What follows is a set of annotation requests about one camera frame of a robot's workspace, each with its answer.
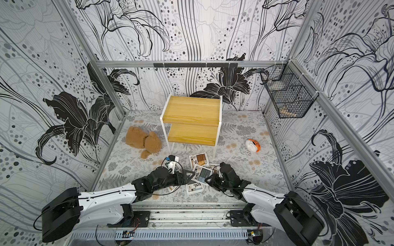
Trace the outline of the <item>blue coffee bag one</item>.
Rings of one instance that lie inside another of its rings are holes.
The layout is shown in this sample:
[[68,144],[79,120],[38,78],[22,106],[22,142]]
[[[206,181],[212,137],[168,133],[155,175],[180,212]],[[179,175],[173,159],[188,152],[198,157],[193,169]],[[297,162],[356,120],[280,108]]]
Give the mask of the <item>blue coffee bag one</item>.
[[207,184],[205,179],[210,177],[213,174],[212,169],[208,169],[206,167],[202,167],[199,165],[194,166],[192,171],[195,175],[193,176],[193,178],[191,180],[193,180],[195,182],[199,182],[204,185]]

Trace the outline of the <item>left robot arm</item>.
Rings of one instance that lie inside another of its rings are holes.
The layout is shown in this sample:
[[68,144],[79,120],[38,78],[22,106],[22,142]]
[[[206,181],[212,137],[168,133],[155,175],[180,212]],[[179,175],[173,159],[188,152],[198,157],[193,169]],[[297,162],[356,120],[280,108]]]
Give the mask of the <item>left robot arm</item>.
[[155,191],[186,185],[194,175],[188,170],[172,172],[158,167],[147,176],[117,188],[95,192],[69,188],[42,209],[42,241],[50,243],[74,229],[90,226],[143,228],[148,216],[139,216],[131,205],[151,198]]

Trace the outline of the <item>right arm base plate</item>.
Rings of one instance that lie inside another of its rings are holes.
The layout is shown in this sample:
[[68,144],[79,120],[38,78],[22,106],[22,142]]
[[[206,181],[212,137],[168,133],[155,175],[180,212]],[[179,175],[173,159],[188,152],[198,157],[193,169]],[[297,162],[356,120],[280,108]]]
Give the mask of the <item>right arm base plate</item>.
[[230,210],[226,217],[230,219],[232,227],[270,227],[269,224],[255,221],[250,213],[245,214],[243,210]]

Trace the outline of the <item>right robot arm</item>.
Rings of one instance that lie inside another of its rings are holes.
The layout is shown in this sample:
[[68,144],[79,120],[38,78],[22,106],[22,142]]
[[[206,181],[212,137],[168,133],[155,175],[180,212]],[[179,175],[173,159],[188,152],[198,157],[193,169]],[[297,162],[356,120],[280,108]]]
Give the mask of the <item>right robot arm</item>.
[[311,246],[324,229],[324,222],[316,208],[294,191],[286,194],[267,191],[250,181],[241,179],[226,163],[205,178],[215,190],[230,192],[235,199],[246,203],[243,220],[251,225],[264,224],[285,232],[297,246]]

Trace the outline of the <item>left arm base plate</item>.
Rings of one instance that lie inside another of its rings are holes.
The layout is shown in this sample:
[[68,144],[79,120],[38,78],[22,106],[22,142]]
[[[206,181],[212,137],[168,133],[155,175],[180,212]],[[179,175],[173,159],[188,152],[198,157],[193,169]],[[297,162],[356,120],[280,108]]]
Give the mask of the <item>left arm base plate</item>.
[[150,211],[134,211],[126,215],[120,222],[107,224],[109,228],[147,228],[150,219]]

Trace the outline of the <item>blue coffee bag two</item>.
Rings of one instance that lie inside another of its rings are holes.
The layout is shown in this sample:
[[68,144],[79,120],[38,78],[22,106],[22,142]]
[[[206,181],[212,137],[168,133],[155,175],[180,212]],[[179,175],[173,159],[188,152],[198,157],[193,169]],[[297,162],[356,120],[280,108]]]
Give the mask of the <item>blue coffee bag two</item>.
[[204,185],[199,182],[194,182],[186,185],[186,193],[188,195],[201,193],[204,191]]

